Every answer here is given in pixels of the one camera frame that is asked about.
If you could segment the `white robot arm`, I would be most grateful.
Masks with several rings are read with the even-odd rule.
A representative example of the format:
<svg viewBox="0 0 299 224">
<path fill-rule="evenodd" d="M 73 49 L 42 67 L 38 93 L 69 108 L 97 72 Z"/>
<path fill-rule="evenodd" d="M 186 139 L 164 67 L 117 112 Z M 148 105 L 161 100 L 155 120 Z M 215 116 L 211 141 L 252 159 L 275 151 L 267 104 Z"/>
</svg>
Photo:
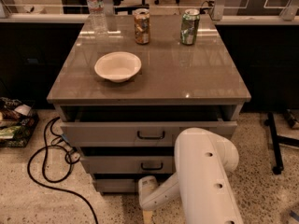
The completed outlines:
<svg viewBox="0 0 299 224">
<path fill-rule="evenodd" d="M 143 223 L 152 212 L 179 197 L 186 224 L 243 224 L 227 174 L 239 155 L 225 137 L 201 128 L 182 131 L 175 143 L 176 171 L 163 184 L 148 175 L 138 181 Z"/>
</svg>

